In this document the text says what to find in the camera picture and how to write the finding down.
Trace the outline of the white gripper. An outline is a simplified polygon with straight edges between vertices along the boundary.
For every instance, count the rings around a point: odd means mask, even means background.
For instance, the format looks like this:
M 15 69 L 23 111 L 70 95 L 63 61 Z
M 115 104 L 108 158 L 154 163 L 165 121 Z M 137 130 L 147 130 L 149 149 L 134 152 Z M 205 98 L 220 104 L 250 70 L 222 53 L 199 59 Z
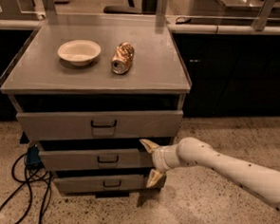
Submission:
M 163 186 L 163 179 L 167 171 L 175 168 L 185 167 L 187 160 L 184 154 L 187 147 L 183 144 L 174 144 L 167 146 L 159 146 L 148 139 L 140 139 L 140 143 L 146 149 L 148 154 L 153 154 L 153 163 L 157 169 L 152 169 L 148 175 L 146 187 L 160 188 Z

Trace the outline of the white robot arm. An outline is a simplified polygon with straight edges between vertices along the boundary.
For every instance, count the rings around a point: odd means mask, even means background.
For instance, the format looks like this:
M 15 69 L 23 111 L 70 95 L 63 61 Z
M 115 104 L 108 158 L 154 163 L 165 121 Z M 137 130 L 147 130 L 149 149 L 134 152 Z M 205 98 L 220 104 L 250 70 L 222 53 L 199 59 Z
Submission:
M 167 146 L 148 139 L 141 139 L 140 143 L 152 156 L 154 165 L 147 180 L 148 188 L 155 187 L 172 169 L 202 166 L 219 173 L 280 213 L 279 171 L 218 153 L 208 143 L 193 137 Z

